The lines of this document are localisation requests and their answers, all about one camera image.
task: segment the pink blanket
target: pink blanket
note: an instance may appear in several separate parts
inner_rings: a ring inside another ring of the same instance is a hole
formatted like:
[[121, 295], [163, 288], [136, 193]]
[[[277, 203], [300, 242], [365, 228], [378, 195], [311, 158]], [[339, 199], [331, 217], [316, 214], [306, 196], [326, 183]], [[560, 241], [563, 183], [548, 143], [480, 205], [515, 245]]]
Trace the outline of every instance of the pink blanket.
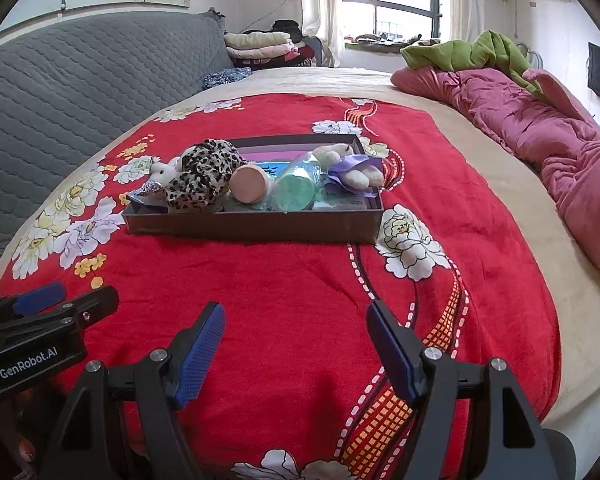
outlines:
[[573, 237], [600, 268], [600, 128], [553, 75], [529, 69], [524, 77], [540, 83], [554, 106], [493, 68], [405, 67], [391, 81], [408, 94], [452, 105], [509, 153], [531, 163]]

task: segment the gray quilted headboard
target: gray quilted headboard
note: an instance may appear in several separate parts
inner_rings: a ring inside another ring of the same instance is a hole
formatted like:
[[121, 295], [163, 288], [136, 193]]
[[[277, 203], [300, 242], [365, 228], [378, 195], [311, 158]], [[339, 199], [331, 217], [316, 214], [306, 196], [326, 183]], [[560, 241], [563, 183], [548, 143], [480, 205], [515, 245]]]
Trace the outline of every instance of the gray quilted headboard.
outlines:
[[214, 12], [116, 12], [0, 46], [0, 256], [73, 170], [231, 68]]

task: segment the screw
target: screw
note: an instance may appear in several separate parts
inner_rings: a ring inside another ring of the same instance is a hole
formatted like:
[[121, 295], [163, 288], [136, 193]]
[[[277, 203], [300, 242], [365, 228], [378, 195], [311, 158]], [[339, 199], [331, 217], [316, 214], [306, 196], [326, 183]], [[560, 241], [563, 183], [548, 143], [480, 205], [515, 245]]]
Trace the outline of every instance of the screw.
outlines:
[[424, 349], [424, 355], [432, 361], [437, 361], [442, 357], [442, 350], [440, 350], [440, 348], [436, 348], [435, 346], [430, 346]]
[[93, 361], [89, 361], [87, 363], [87, 365], [84, 367], [85, 370], [87, 370], [88, 372], [97, 372], [98, 370], [100, 370], [100, 367], [102, 366], [102, 363], [100, 361], [98, 361], [97, 359], [94, 359]]
[[503, 372], [507, 369], [507, 362], [504, 359], [500, 359], [499, 357], [494, 357], [491, 360], [491, 367], [494, 368], [494, 370]]
[[164, 348], [157, 348], [149, 354], [149, 359], [156, 363], [160, 363], [167, 358], [167, 351]]

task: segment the brown box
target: brown box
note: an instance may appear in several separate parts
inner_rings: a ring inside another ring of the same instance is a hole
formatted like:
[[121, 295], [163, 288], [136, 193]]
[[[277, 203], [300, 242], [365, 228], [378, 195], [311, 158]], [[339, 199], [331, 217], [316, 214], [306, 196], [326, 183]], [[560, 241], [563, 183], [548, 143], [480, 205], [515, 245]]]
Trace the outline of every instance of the brown box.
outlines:
[[[364, 153], [355, 135], [280, 135], [231, 139], [231, 142], [250, 160], [249, 153], [257, 148], [284, 152], [311, 151], [317, 146], [345, 142], [355, 153]], [[375, 244], [382, 219], [382, 200], [378, 194], [363, 198], [366, 209], [298, 212], [216, 212], [179, 214], [136, 214], [129, 205], [122, 212], [131, 234], [181, 235], [210, 240], [239, 240], [253, 242], [327, 242]]]

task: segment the red floral blanket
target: red floral blanket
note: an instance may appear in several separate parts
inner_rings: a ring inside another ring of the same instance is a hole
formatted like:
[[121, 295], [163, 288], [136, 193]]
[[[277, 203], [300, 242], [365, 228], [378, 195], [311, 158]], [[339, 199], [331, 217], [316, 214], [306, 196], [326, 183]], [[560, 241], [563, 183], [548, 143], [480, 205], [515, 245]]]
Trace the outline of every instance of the red floral blanket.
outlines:
[[[125, 193], [144, 181], [151, 156], [169, 160], [207, 137], [302, 132], [358, 134], [383, 158], [376, 246], [126, 232]], [[118, 312], [85, 335], [90, 358], [110, 366], [167, 345], [207, 301], [224, 305], [226, 333], [200, 398], [180, 412], [194, 454], [221, 478], [390, 478], [411, 410], [366, 334], [376, 297], [453, 358], [506, 359], [540, 417], [558, 393], [557, 316], [516, 223], [429, 115], [397, 105], [271, 94], [164, 112], [45, 209], [0, 295], [51, 280], [70, 295], [117, 288]], [[137, 415], [127, 415], [140, 442]], [[445, 475], [459, 463], [465, 404], [456, 417]]]

